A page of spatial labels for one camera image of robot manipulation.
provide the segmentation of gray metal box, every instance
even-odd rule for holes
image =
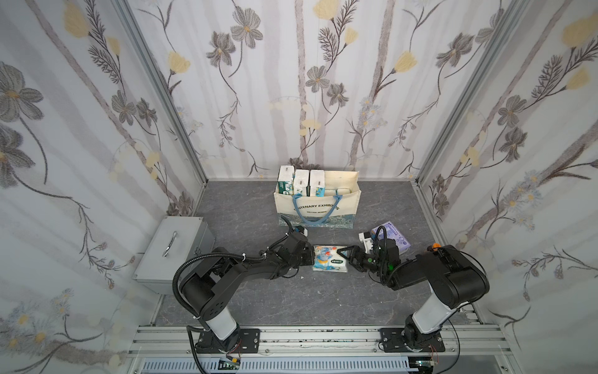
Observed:
[[[165,217],[158,226],[133,278],[159,294],[172,295],[172,277],[183,262],[210,253],[214,235],[203,217]],[[181,279],[191,271],[186,269]]]

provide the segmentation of tote bag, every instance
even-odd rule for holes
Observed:
[[[358,177],[356,171],[325,171],[322,197],[285,195],[276,188],[274,202],[279,225],[286,226],[281,218],[284,216],[293,226],[352,229],[361,196]],[[350,193],[336,194],[340,188],[348,188]]]

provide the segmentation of gray marble floor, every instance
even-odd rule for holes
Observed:
[[[286,232],[278,226],[274,182],[209,182],[199,216],[216,246],[232,253],[256,255]],[[312,244],[359,244],[358,233],[391,221],[411,242],[402,255],[412,258],[434,242],[408,182],[360,182],[359,209],[352,230],[309,229]],[[427,282],[399,291],[374,283],[366,273],[315,272],[302,267],[292,279],[258,279],[242,284],[228,304],[241,325],[403,324],[430,295]],[[451,318],[466,324],[465,314]],[[174,297],[166,296],[158,326],[195,324]]]

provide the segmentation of yellow flower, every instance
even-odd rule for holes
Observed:
[[[399,59],[396,61],[395,64],[395,71],[399,73],[404,73],[405,71],[411,70],[412,67],[417,65],[417,60],[413,53],[409,51],[403,52]]]
[[[352,28],[347,28],[347,31],[344,32],[344,43],[351,44],[357,40],[359,33]]]
[[[191,65],[191,61],[185,60],[183,56],[173,51],[168,55],[168,65],[170,66],[170,70],[179,74],[187,71]]]
[[[303,120],[301,124],[303,127],[307,127],[308,129],[318,130],[320,127],[322,127],[322,124],[316,120]]]
[[[480,164],[479,156],[480,153],[477,149],[475,149],[474,147],[469,147],[467,152],[465,154],[462,154],[459,160],[461,161],[461,163],[466,163],[467,160],[470,160],[471,166],[478,166]]]
[[[158,161],[160,161],[160,152],[150,152],[148,158],[145,160],[145,166],[150,168]]]
[[[117,56],[120,56],[120,42],[118,41],[118,39],[106,37],[106,41],[108,42],[108,47],[110,47],[112,53],[116,54]]]
[[[563,43],[569,48],[579,47],[598,30],[598,12],[581,18],[563,29]]]
[[[41,342],[43,342],[44,340],[45,340],[45,333],[44,333],[44,332],[38,333],[38,334],[35,336],[35,338],[34,338],[34,341],[35,341],[37,344],[40,344],[40,343],[41,343]]]
[[[313,12],[316,17],[323,20],[331,20],[336,16],[338,11],[338,0],[320,0],[315,7]]]
[[[79,10],[79,7],[73,3],[67,2],[65,14],[63,16],[65,21],[65,30],[76,38],[86,37],[89,33],[89,26],[85,20],[85,16]]]
[[[567,89],[568,90],[576,90],[584,87],[590,81],[590,74],[585,69],[585,66],[582,66],[581,69],[577,70],[577,73],[573,74],[573,77],[569,79],[567,82]]]

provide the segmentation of gray flower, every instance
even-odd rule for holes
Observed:
[[[311,86],[312,92],[318,92],[320,87],[322,87],[323,90],[327,88],[330,84],[330,80],[324,78],[324,75],[326,75],[326,73],[324,73],[324,70],[326,70],[326,66],[322,65],[319,68],[317,66],[314,66],[307,71],[309,81],[305,82],[305,85]]]
[[[515,125],[519,123],[519,118],[516,116],[516,113],[521,113],[524,110],[526,103],[527,100],[521,100],[519,95],[514,95],[508,98],[507,104],[498,110],[498,114],[501,115],[498,119],[498,126],[502,126],[506,123],[509,127],[515,127]]]
[[[500,22],[501,17],[504,12],[505,12],[505,10],[503,8],[500,8],[500,9],[498,9],[498,12],[492,14],[492,17],[490,18],[490,27],[482,28],[482,29],[480,29],[480,31],[478,31],[478,35],[475,37],[476,43],[488,44],[488,42],[490,41],[490,39],[492,37],[492,33],[494,33],[494,30],[498,26],[498,23]]]
[[[118,115],[120,123],[124,123],[124,121],[127,120],[129,126],[133,126],[133,116],[137,112],[137,109],[132,102],[125,103],[124,95],[120,90],[118,90],[116,95],[112,96],[112,109],[114,109],[115,112],[120,113]]]
[[[436,179],[432,180],[432,189],[435,190],[436,188],[438,191],[444,188],[444,178],[441,174],[438,174]]]
[[[191,214],[191,198],[187,196],[187,194],[183,191],[179,197],[179,207],[181,208],[181,215],[184,217],[189,216]]]
[[[30,168],[35,165],[25,152],[18,149],[22,143],[21,134],[0,124],[0,186],[2,188],[17,185],[14,168]]]
[[[346,102],[349,101],[348,97],[343,96],[345,92],[347,91],[344,89],[344,85],[342,83],[333,84],[332,86],[330,86],[328,92],[326,92],[326,95],[330,96],[330,105],[334,105],[338,101],[338,104],[341,107],[344,107]]]
[[[255,14],[253,9],[247,8],[245,13],[243,13],[241,7],[235,7],[233,18],[238,24],[241,25],[232,26],[230,28],[233,39],[236,41],[245,40],[245,44],[247,44],[249,48],[255,48],[256,39],[264,39],[264,35],[257,30],[258,26],[260,25],[260,17]]]
[[[15,67],[0,62],[0,120],[12,122],[23,112],[31,120],[40,120],[44,114],[34,102],[42,101],[41,92],[25,87],[23,74]]]
[[[457,37],[448,44],[450,51],[445,53],[439,53],[436,58],[436,66],[442,68],[445,63],[450,63],[451,66],[457,66],[459,63],[459,59],[461,58],[462,54],[467,54],[471,51],[471,47],[473,46],[473,35],[463,35],[463,33],[459,33]]]
[[[512,162],[513,160],[519,159],[518,147],[523,147],[525,139],[527,138],[527,132],[521,131],[519,127],[515,127],[512,131],[505,135],[507,141],[499,149],[501,152],[507,152],[507,158],[505,161]]]
[[[144,98],[141,98],[141,101],[137,103],[137,110],[139,111],[139,118],[145,120],[148,123],[148,127],[151,127],[152,120],[158,120],[155,109],[150,109],[150,105]]]
[[[449,207],[448,205],[449,202],[447,201],[447,196],[444,193],[436,196],[434,208],[437,209],[439,215],[444,215],[444,210]]]
[[[214,47],[214,52],[208,52],[206,53],[206,56],[210,59],[210,64],[212,64],[212,66],[218,67],[220,60],[224,61],[228,66],[233,64],[233,61],[230,59],[230,54],[237,48],[230,39],[230,34],[225,34],[223,32],[216,33],[214,31],[212,33],[212,41],[210,42],[210,45]]]
[[[178,216],[179,215],[179,208],[177,208],[176,203],[168,204],[168,209],[166,210],[166,215],[171,216]]]

